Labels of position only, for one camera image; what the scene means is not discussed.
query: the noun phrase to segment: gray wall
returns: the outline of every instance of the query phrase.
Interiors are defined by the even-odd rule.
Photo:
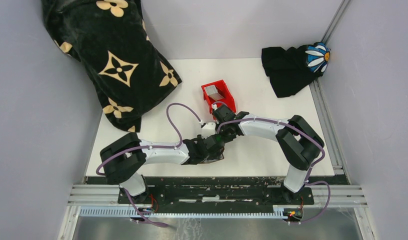
[[[100,120],[92,83],[39,0],[0,1],[0,240],[57,237]]]
[[[260,58],[320,41],[341,0],[143,0],[151,42],[168,59]]]
[[[408,239],[408,0],[354,0],[321,85],[379,237]]]

